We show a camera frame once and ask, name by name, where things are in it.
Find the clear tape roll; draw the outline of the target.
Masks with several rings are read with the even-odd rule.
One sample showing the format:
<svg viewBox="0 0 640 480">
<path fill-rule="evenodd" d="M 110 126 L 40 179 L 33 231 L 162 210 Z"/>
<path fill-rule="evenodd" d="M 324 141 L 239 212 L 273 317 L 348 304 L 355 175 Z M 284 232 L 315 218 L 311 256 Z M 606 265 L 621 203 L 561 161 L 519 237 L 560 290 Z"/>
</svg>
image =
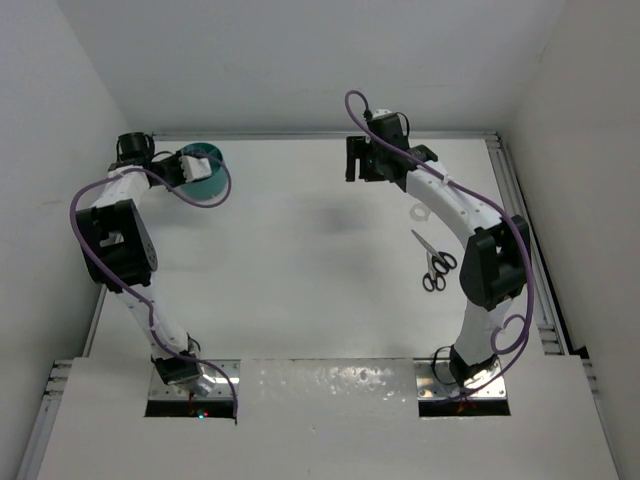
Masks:
<svg viewBox="0 0 640 480">
<path fill-rule="evenodd" d="M 411 207 L 409 215 L 416 222 L 427 222 L 430 217 L 430 209 L 422 203 L 417 203 Z"/>
</svg>

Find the large black handled scissors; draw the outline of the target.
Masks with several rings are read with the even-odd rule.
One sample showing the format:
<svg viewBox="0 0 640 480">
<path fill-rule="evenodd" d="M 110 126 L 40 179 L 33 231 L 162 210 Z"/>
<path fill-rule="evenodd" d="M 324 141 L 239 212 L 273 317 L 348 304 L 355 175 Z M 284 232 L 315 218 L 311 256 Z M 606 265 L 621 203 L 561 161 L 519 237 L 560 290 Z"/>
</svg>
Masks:
<svg viewBox="0 0 640 480">
<path fill-rule="evenodd" d="M 425 250 L 431 255 L 432 268 L 440 274 L 447 274 L 449 271 L 454 270 L 458 266 L 458 262 L 453 255 L 448 252 L 438 251 L 433 247 L 425 238 L 423 238 L 417 231 L 411 230 L 411 233 L 418 240 L 418 242 L 425 248 Z"/>
</svg>

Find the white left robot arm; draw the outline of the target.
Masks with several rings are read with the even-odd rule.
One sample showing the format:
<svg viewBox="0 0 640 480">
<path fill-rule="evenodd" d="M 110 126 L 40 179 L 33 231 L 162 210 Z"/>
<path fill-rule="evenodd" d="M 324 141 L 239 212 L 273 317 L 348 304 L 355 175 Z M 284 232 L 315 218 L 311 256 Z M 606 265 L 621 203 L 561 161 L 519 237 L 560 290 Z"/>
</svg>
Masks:
<svg viewBox="0 0 640 480">
<path fill-rule="evenodd" d="M 185 388 L 201 376 L 199 344 L 181 326 L 160 315 L 153 291 L 158 258 L 139 204 L 154 186 L 187 183 L 191 177 L 186 171 L 195 160 L 178 152 L 159 162 L 153 161 L 155 156 L 151 136 L 142 132 L 119 136 L 116 161 L 109 167 L 104 190 L 81 210 L 77 208 L 80 196 L 75 195 L 70 220 L 93 281 L 105 285 L 136 319 L 163 383 Z"/>
</svg>

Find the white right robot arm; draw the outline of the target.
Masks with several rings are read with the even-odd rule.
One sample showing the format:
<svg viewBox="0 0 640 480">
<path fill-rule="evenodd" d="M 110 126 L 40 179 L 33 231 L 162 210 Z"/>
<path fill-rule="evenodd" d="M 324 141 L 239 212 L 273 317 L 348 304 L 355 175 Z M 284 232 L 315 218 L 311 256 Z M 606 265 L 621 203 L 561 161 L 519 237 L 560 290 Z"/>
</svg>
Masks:
<svg viewBox="0 0 640 480">
<path fill-rule="evenodd" d="M 503 354 L 496 337 L 514 319 L 511 303 L 534 292 L 529 225 L 454 180 L 427 146 L 410 146 L 402 113 L 366 109 L 355 122 L 363 133 L 346 139 L 346 181 L 396 185 L 428 207 L 464 249 L 459 281 L 467 305 L 449 355 L 451 375 L 463 385 Z"/>
</svg>

